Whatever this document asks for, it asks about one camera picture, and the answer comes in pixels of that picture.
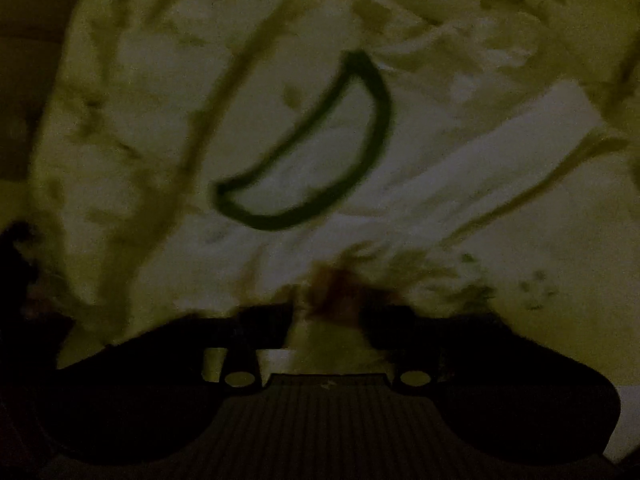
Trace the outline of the white small garment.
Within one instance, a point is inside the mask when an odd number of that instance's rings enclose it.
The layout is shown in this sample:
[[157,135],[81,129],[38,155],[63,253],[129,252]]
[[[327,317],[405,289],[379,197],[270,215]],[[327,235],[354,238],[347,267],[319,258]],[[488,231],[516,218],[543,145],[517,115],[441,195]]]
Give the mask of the white small garment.
[[346,278],[639,379],[639,0],[79,0],[29,183],[119,344]]

